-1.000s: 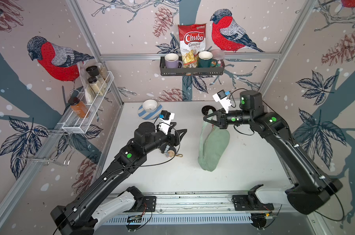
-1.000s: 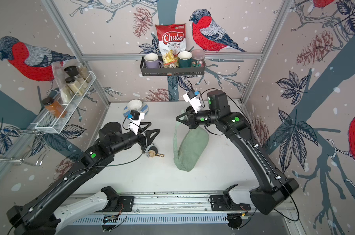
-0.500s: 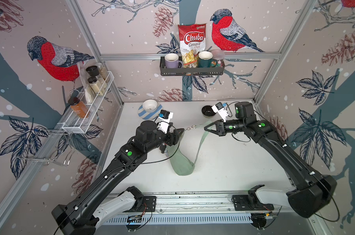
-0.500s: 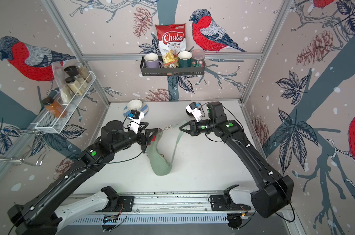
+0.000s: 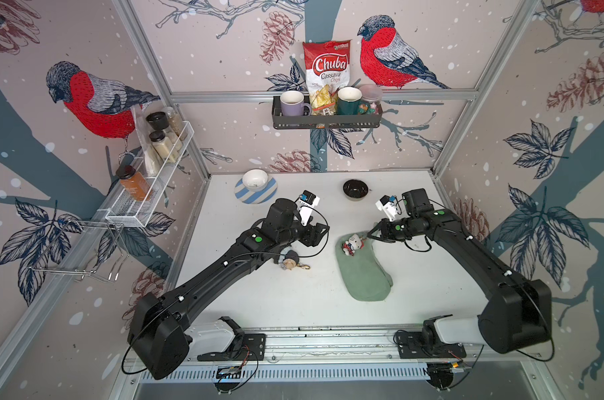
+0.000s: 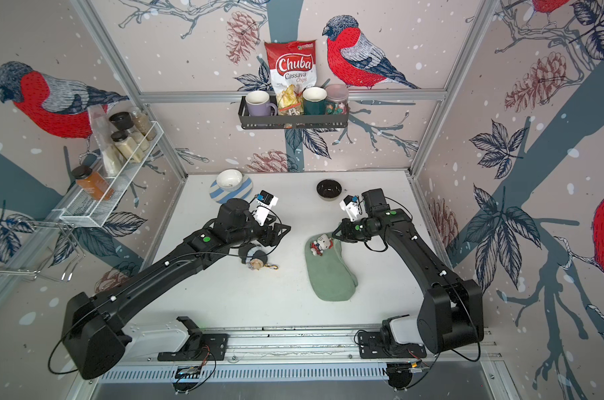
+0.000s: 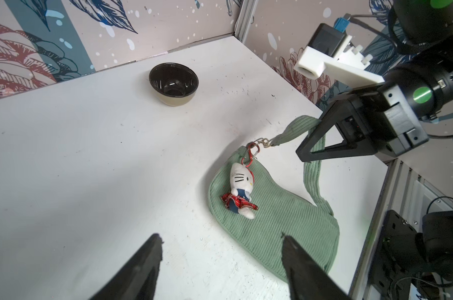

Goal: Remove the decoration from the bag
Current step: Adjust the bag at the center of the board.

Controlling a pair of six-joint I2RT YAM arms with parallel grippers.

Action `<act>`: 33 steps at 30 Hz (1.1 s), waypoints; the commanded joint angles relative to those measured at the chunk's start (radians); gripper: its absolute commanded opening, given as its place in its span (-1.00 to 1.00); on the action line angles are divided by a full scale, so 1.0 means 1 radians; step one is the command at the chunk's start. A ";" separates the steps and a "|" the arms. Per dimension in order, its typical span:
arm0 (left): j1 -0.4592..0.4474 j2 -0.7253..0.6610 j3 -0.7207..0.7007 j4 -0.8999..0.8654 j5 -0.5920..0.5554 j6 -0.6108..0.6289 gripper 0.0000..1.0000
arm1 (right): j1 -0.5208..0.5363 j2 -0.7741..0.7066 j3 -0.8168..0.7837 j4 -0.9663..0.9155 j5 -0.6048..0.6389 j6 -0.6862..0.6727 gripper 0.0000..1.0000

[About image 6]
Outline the dark plush doll keychain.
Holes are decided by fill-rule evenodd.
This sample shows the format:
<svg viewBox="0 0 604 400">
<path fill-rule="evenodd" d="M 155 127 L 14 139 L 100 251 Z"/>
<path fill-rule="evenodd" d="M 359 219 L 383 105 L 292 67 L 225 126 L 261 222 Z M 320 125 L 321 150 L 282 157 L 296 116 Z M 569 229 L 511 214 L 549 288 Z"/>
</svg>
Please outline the dark plush doll keychain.
<svg viewBox="0 0 604 400">
<path fill-rule="evenodd" d="M 251 270 L 261 270 L 264 268 L 278 270 L 278 266 L 268 261 L 266 250 L 255 243 L 247 243 L 238 249 L 240 262 Z"/>
</svg>

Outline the red white bear charm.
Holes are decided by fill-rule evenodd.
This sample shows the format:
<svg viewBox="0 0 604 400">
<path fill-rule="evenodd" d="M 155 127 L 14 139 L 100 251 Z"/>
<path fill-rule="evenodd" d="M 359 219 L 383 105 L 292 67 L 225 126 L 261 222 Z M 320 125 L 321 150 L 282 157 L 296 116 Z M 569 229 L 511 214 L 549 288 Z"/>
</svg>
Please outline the red white bear charm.
<svg viewBox="0 0 604 400">
<path fill-rule="evenodd" d="M 322 256 L 324 252 L 330 250 L 333 246 L 333 238 L 330 238 L 328 234 L 323 233 L 310 242 L 310 251 L 314 256 Z"/>
</svg>

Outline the green corduroy bag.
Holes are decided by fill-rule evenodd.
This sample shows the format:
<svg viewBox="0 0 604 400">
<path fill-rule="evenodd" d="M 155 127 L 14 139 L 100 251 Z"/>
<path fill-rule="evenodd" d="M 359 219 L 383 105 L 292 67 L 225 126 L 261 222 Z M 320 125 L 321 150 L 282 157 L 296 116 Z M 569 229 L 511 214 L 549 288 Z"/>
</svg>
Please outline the green corduroy bag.
<svg viewBox="0 0 604 400">
<path fill-rule="evenodd" d="M 310 242 L 320 235 L 310 238 L 305 244 L 305 264 L 315 295 L 325 302 L 346 302 L 355 295 L 358 279 L 350 271 L 342 255 L 342 243 L 334 240 L 334 246 L 322 256 L 314 256 Z"/>
</svg>

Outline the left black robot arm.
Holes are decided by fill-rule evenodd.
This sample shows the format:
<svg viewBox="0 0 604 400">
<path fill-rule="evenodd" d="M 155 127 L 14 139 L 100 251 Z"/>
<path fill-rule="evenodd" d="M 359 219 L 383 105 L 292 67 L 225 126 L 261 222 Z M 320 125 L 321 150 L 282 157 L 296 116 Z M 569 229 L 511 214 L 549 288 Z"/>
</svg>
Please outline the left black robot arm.
<svg viewBox="0 0 604 400">
<path fill-rule="evenodd" d="M 150 303 L 183 280 L 231 256 L 232 248 L 253 242 L 277 248 L 290 230 L 272 212 L 263 222 L 258 221 L 249 202 L 233 198 L 220 206 L 216 218 L 141 273 L 110 290 L 93 296 L 81 292 L 68 300 L 59 343 L 83 379 L 97 378 L 123 358 L 132 342 L 123 329 Z"/>
</svg>

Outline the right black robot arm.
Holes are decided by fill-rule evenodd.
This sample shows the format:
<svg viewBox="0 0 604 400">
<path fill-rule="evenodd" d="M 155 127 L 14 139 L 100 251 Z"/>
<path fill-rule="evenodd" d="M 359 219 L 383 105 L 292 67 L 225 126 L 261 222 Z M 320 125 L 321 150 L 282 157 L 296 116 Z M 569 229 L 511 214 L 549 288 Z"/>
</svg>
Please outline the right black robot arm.
<svg viewBox="0 0 604 400">
<path fill-rule="evenodd" d="M 367 244 L 379 237 L 405 263 L 423 296 L 416 317 L 390 318 L 388 332 L 396 343 L 398 329 L 417 328 L 430 353 L 455 351 L 484 339 L 482 290 L 474 280 L 461 279 L 425 243 L 404 206 L 391 208 L 380 188 L 347 197 L 340 208 L 348 214 L 331 233 L 344 243 Z"/>
</svg>

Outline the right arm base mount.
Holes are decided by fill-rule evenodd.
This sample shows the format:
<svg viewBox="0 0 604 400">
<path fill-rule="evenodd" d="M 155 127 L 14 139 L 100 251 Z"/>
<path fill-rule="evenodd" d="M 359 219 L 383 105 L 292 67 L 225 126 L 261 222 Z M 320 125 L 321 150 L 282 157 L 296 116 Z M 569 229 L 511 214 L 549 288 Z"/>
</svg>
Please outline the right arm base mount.
<svg viewBox="0 0 604 400">
<path fill-rule="evenodd" d="M 358 330 L 354 343 L 362 359 L 427 357 L 417 318 L 408 314 L 385 319 L 378 331 Z"/>
</svg>

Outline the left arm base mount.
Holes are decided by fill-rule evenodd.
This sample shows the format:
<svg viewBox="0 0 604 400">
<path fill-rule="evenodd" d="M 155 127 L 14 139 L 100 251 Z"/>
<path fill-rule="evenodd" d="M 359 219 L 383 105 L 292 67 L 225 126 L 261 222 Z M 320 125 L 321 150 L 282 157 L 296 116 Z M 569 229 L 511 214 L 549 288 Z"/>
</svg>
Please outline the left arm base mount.
<svg viewBox="0 0 604 400">
<path fill-rule="evenodd" d="M 189 317 L 177 320 L 187 328 L 188 338 L 182 347 L 174 352 L 158 354 L 159 362 L 223 361 L 230 336 L 227 333 L 204 333 Z"/>
</svg>

